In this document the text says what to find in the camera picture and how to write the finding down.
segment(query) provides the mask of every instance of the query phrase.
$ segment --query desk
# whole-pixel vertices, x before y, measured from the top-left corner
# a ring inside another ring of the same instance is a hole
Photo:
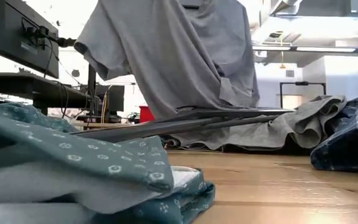
[[[91,96],[70,87],[66,89],[68,108],[90,107]],[[43,113],[47,108],[66,105],[66,91],[60,84],[31,73],[0,73],[0,93],[33,100],[34,106],[43,110]],[[94,101],[97,105],[100,103],[97,97]]]
[[[214,205],[194,224],[358,224],[358,174],[314,170],[308,157],[168,154],[216,184]]]

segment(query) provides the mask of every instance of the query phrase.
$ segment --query red object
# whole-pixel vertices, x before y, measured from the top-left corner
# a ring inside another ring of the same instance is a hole
[[[140,122],[153,121],[154,116],[148,106],[140,106]]]

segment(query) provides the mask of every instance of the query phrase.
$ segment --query gray t-shirt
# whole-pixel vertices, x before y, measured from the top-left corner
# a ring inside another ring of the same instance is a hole
[[[133,73],[156,118],[256,106],[246,9],[236,0],[99,0],[75,49],[107,80]]]

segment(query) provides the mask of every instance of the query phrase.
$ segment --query monitor back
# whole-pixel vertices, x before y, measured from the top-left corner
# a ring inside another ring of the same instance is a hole
[[[0,0],[0,56],[58,78],[58,45],[24,34],[25,28],[40,26],[58,37],[58,30],[24,1]]]

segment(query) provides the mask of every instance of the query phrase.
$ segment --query blue plaid fabric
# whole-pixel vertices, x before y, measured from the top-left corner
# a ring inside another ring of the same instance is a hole
[[[358,98],[330,122],[334,134],[311,153],[316,169],[358,172]]]

